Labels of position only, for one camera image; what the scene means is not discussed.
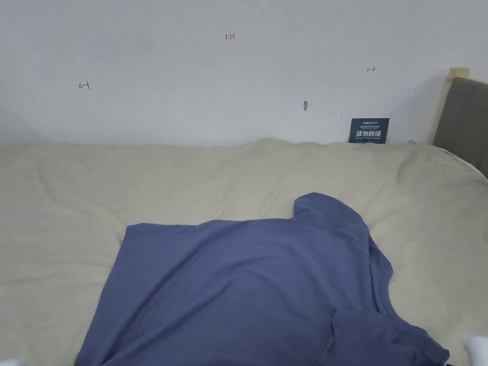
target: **white wall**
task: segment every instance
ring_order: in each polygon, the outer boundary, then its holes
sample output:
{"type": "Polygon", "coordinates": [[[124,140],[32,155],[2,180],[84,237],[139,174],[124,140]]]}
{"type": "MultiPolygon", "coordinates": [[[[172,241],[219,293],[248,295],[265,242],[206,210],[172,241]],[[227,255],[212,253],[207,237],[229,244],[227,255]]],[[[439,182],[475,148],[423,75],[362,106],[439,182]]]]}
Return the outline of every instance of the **white wall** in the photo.
{"type": "Polygon", "coordinates": [[[450,67],[488,80],[487,14],[486,0],[0,0],[0,142],[342,142],[357,117],[421,142],[450,67]]]}

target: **red marking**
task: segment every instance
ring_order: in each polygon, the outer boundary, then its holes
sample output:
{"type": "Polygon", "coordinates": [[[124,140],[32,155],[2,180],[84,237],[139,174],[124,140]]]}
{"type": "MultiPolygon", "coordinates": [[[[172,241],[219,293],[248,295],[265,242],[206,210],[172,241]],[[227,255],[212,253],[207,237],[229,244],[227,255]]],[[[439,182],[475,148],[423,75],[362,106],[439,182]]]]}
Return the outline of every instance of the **red marking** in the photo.
{"type": "Polygon", "coordinates": [[[86,84],[83,84],[83,85],[81,83],[78,84],[78,88],[83,89],[84,86],[88,86],[88,90],[91,90],[90,86],[88,85],[88,80],[86,81],[86,84]]]}

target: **bed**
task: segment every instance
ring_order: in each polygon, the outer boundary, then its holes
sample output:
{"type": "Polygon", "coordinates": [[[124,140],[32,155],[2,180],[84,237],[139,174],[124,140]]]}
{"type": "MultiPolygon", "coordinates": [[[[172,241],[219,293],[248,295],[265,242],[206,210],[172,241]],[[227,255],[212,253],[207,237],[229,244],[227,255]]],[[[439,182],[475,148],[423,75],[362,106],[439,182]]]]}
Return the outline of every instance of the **bed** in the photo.
{"type": "Polygon", "coordinates": [[[488,332],[488,97],[451,82],[436,146],[0,147],[0,359],[73,364],[127,225],[288,218],[320,192],[368,224],[398,314],[466,365],[462,336],[488,332]]]}

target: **dark blue sign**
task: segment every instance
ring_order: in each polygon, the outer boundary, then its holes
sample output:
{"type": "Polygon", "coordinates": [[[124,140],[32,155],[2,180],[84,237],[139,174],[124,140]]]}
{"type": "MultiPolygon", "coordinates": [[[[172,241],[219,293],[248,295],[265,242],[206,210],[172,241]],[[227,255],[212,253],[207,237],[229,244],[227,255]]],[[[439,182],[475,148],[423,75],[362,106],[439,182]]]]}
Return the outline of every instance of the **dark blue sign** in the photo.
{"type": "Polygon", "coordinates": [[[349,142],[385,143],[390,118],[353,118],[349,142]]]}

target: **wrinkled fabric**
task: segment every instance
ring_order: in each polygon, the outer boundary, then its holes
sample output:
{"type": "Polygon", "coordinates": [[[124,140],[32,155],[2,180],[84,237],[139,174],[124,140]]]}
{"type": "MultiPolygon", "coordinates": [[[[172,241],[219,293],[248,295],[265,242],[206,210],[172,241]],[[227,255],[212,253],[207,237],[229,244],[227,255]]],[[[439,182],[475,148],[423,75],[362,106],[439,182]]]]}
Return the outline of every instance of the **wrinkled fabric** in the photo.
{"type": "Polygon", "coordinates": [[[318,193],[290,219],[128,226],[75,365],[443,365],[391,275],[359,214],[318,193]]]}

